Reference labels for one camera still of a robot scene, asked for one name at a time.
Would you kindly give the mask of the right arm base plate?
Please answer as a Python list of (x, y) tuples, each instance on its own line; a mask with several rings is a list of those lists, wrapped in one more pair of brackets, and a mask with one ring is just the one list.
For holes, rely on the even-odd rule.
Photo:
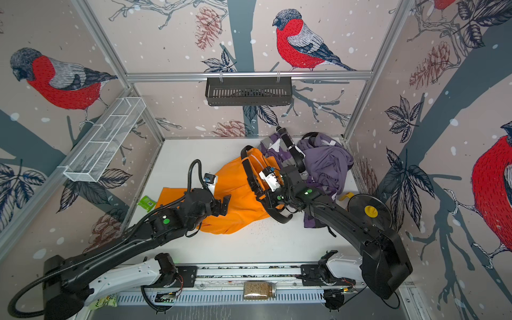
[(296, 277), (302, 281), (303, 286), (340, 286), (353, 287), (356, 280), (350, 278), (337, 278), (332, 275), (326, 267), (320, 265), (301, 265), (301, 273)]

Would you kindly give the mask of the orange trousers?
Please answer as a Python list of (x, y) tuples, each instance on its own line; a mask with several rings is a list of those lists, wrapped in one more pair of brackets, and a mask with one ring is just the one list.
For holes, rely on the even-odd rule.
[[(256, 148), (251, 148), (247, 152), (247, 156), (239, 156), (225, 164), (215, 173), (218, 177), (218, 182), (215, 186), (214, 197), (222, 200), (227, 195), (231, 196), (227, 214), (226, 216), (207, 217), (203, 220), (202, 232), (216, 235), (232, 234), (254, 221), (270, 217), (263, 205), (257, 201), (257, 196), (249, 186), (247, 175), (242, 165), (242, 160), (246, 157), (248, 157), (251, 170), (263, 190), (268, 190), (269, 185), (261, 180), (259, 173), (266, 167), (280, 170), (275, 156), (266, 156)], [(178, 199), (184, 195), (185, 191), (186, 188), (163, 188), (155, 209), (160, 207), (160, 205), (167, 205)]]

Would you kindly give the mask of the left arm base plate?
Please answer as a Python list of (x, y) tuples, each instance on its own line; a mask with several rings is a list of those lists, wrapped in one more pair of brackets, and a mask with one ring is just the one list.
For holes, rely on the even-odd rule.
[(195, 265), (180, 265), (170, 273), (164, 273), (159, 278), (161, 288), (192, 288), (195, 286), (198, 267)]

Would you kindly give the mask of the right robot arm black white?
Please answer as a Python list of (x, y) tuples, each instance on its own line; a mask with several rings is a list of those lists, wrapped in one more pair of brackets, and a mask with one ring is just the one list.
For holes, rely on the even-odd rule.
[(363, 282), (377, 296), (389, 299), (412, 274), (413, 268), (398, 234), (393, 229), (380, 229), (337, 205), (322, 189), (308, 186), (294, 166), (281, 171), (267, 167), (259, 174), (262, 183), (252, 183), (257, 201), (279, 223), (284, 216), (277, 206), (309, 213), (345, 238), (362, 257)]

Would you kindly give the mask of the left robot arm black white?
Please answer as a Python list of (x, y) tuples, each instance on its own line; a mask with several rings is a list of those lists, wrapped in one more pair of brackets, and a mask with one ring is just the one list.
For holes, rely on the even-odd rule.
[[(7, 312), (18, 319), (69, 319), (85, 307), (88, 298), (100, 292), (98, 285), (108, 271), (172, 240), (191, 237), (207, 217), (225, 216), (230, 200), (229, 195), (216, 199), (205, 182), (200, 188), (188, 187), (183, 196), (147, 213), (119, 238), (69, 259), (59, 255), (48, 259), (43, 277), (16, 293)], [(43, 289), (43, 309), (17, 309), (20, 298), (38, 285)]]

